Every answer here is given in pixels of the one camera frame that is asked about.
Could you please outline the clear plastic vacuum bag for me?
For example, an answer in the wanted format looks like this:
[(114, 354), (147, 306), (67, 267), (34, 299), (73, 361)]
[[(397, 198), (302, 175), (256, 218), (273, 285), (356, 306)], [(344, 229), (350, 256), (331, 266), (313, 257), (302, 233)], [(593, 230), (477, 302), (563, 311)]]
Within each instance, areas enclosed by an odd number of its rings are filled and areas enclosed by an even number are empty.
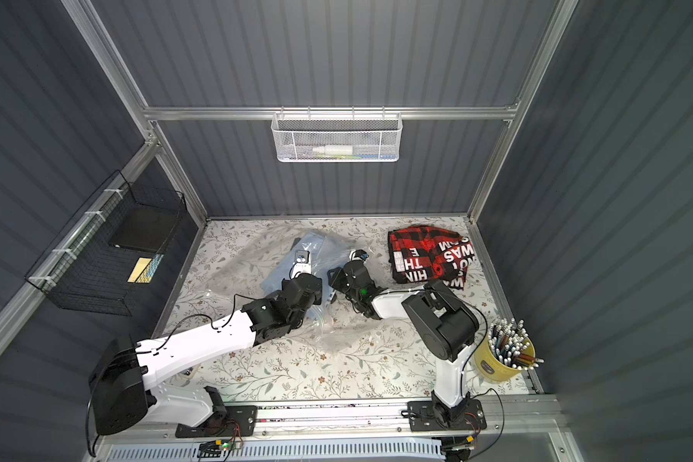
[(366, 268), (378, 284), (387, 281), (387, 268), (380, 261), (382, 253), (374, 246), (368, 246), (365, 242), (358, 242), (347, 236), (342, 236), (327, 230), (317, 230), (313, 227), (292, 226), (287, 223), (273, 223), (255, 236), (249, 244), (243, 246), (239, 253), (225, 260), (223, 266), (217, 269), (205, 281), (202, 286), (205, 296), (215, 301), (238, 300), (242, 298), (244, 303), (254, 303), (257, 300), (269, 302), (266, 308), (259, 306), (253, 308), (250, 313), (255, 316), (254, 323), (261, 325), (269, 319), (285, 323), (290, 331), (294, 332), (302, 326), (309, 333), (315, 335), (317, 344), (326, 350), (338, 350), (357, 339), (365, 331), (372, 328), (374, 321), (361, 314), (348, 315), (346, 321), (336, 321), (338, 310), (333, 306), (339, 293), (334, 291), (328, 304), (313, 305), (305, 314), (301, 323), (286, 323), (281, 308), (277, 302), (277, 296), (282, 289), (277, 289), (266, 294), (260, 284), (272, 271), (277, 262), (289, 251), (295, 238), (300, 238), (307, 232), (319, 234), (335, 234), (345, 240), (354, 249), (366, 250), (370, 257), (364, 262)]

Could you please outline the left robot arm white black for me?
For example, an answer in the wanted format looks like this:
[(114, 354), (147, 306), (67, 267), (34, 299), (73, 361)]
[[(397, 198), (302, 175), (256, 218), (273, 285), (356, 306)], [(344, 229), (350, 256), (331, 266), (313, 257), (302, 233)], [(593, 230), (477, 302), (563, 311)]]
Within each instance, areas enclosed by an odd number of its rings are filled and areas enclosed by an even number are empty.
[(300, 328), (306, 312), (322, 300), (323, 281), (302, 273), (226, 319), (164, 338), (113, 340), (90, 373), (89, 425), (101, 436), (139, 423), (202, 425), (223, 413), (219, 393), (212, 388), (185, 390), (167, 380), (223, 354), (286, 336)]

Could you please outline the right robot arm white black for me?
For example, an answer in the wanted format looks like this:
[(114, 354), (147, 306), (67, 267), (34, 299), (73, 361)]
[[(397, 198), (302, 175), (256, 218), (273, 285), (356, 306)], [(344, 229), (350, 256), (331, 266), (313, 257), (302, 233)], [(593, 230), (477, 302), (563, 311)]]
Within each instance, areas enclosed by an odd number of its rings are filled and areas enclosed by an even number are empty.
[(410, 321), (436, 358), (435, 386), (431, 392), (435, 415), (449, 422), (466, 412), (471, 396), (465, 390), (465, 368), (477, 350), (475, 335), (489, 327), (481, 311), (458, 298), (439, 279), (411, 289), (379, 287), (361, 260), (331, 269), (327, 280), (356, 313), (366, 318)]

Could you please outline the light blue folded shirt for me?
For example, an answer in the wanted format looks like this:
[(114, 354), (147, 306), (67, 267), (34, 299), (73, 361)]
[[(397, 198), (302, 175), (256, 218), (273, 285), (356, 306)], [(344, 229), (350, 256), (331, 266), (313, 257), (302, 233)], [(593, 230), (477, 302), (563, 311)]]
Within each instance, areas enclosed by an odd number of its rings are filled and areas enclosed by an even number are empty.
[(335, 234), (307, 232), (294, 239), (294, 244), (269, 272), (260, 288), (269, 294), (280, 289), (283, 280), (309, 273), (323, 282), (323, 304), (328, 304), (334, 290), (328, 283), (327, 274), (346, 264), (351, 253), (352, 246)]

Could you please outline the white bottle in basket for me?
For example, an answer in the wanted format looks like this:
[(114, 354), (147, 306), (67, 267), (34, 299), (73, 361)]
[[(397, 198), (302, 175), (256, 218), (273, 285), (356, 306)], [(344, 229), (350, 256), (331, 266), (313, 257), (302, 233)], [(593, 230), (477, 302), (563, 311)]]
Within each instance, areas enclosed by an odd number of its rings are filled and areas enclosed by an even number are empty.
[(354, 157), (352, 146), (316, 146), (312, 152), (318, 158), (350, 159)]

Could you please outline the yellow notepad in basket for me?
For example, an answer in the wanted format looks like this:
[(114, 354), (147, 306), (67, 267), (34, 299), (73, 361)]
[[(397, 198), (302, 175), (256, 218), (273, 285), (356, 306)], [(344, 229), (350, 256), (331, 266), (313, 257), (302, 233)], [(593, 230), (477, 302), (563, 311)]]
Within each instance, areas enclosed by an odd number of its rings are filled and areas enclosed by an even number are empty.
[(148, 284), (153, 278), (154, 271), (155, 267), (153, 260), (151, 258), (141, 257), (137, 260), (136, 265), (134, 265), (134, 268), (127, 278), (127, 282), (133, 284)]

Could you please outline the black box in basket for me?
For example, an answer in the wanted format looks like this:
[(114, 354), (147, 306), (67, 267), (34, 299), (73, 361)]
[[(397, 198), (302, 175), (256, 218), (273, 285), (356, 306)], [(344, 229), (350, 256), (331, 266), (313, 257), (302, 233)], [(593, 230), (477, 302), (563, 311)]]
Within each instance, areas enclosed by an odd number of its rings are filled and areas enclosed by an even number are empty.
[(122, 220), (108, 244), (114, 248), (157, 252), (165, 248), (176, 225), (177, 213), (136, 208)]

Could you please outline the white vented panel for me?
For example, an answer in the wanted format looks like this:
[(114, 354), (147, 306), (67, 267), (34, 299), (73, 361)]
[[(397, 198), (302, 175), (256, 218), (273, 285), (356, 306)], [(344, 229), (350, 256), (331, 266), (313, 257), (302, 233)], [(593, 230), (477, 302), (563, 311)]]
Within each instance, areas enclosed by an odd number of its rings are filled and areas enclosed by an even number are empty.
[(441, 443), (425, 438), (249, 441), (234, 450), (204, 444), (115, 445), (104, 461), (443, 461)]

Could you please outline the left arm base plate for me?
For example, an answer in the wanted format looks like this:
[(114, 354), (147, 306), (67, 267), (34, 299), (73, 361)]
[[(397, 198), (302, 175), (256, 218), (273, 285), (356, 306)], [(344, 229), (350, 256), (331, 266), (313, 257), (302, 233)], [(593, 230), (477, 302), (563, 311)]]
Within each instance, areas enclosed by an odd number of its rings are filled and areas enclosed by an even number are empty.
[(177, 425), (175, 437), (178, 439), (221, 439), (252, 436), (257, 414), (258, 407), (254, 405), (227, 405), (224, 414), (215, 412), (197, 427), (180, 423)]

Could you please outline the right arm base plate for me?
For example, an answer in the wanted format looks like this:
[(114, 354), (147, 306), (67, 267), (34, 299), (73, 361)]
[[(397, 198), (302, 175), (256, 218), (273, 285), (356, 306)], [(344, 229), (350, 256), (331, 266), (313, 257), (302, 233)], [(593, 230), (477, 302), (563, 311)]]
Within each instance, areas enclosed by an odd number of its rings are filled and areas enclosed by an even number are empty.
[(463, 400), (457, 406), (446, 407), (442, 402), (415, 400), (402, 410), (413, 432), (464, 431), (479, 434), (487, 429), (487, 421), (479, 400)]

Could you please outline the aluminium front rail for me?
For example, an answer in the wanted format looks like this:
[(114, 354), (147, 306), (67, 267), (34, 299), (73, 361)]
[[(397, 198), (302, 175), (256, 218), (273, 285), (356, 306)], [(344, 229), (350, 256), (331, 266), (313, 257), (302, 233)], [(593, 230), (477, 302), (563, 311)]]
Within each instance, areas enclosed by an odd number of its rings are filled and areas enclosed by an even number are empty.
[[(226, 406), (258, 407), (257, 422), (252, 436), (246, 439), (296, 438), (382, 438), (417, 435), (433, 438), (464, 439), (513, 433), (553, 433), (570, 431), (569, 420), (563, 415), (554, 395), (496, 395), (492, 391), (479, 400), (487, 421), (487, 429), (479, 434), (464, 431), (413, 432), (402, 410), (408, 402), (419, 398), (378, 398), (377, 400), (295, 400), (294, 402), (223, 402)], [(178, 439), (178, 423), (138, 423), (121, 433), (101, 436), (90, 427), (90, 442), (102, 445), (107, 441), (153, 441)]]

